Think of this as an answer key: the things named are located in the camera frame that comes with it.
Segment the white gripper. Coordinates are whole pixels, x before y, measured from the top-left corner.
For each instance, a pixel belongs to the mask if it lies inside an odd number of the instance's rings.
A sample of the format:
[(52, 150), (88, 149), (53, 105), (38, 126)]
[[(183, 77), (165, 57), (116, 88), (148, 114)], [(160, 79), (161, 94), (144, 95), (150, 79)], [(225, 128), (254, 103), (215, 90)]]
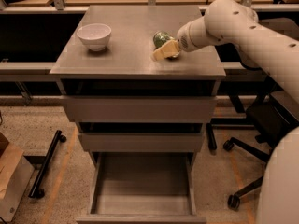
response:
[(153, 61), (160, 61), (169, 57), (177, 56), (180, 49), (191, 52), (193, 51), (193, 43), (189, 35), (189, 24), (182, 26), (177, 32), (177, 40), (168, 40), (161, 47), (152, 52)]

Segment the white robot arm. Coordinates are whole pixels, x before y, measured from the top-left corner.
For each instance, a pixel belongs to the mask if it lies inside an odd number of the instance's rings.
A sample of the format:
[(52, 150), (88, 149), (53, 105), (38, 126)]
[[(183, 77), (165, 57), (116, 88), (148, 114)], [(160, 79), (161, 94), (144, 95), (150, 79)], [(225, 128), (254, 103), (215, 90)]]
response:
[[(216, 0), (205, 15), (182, 26), (177, 38), (152, 53), (155, 61), (209, 45), (237, 45), (299, 103), (299, 43), (258, 23), (255, 11)], [(299, 128), (286, 134), (266, 166), (256, 224), (299, 224)]]

